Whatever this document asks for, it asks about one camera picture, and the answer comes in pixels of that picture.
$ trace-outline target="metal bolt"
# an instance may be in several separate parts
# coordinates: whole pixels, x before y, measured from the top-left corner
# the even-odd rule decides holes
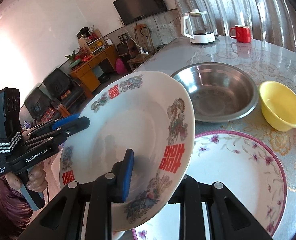
[[[221,182],[216,182],[214,184],[214,186],[215,186],[216,189],[222,189],[224,187],[224,185]]]
[[[113,179],[115,177],[115,174],[113,174],[112,172],[108,172],[105,175],[106,179]]]
[[[75,187],[77,187],[77,186],[78,186],[78,183],[75,182],[75,181],[71,181],[71,182],[69,182],[69,184],[68,184],[68,187],[69,187],[69,188],[75,188]]]

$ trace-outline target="plaid cloth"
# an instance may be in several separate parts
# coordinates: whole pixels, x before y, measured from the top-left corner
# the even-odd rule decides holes
[[[61,100],[64,100],[70,94],[71,94],[71,91],[67,90],[67,92],[63,96],[61,96]]]
[[[56,113],[56,110],[54,110],[52,107],[49,107],[48,110],[43,115],[43,117],[41,118],[40,123],[49,121],[55,113]]]

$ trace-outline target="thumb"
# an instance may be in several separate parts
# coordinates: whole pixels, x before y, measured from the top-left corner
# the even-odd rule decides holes
[[[10,172],[5,177],[10,187],[12,187],[15,190],[20,190],[22,182],[15,174]]]

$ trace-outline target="television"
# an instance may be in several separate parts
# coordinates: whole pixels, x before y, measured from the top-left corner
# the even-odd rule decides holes
[[[124,25],[167,11],[164,0],[116,0],[113,4]]]

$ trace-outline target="yellow plastic bowl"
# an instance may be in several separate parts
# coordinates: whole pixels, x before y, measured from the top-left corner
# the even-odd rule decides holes
[[[276,130],[287,132],[296,128],[296,95],[287,86],[266,81],[259,86],[261,111]]]

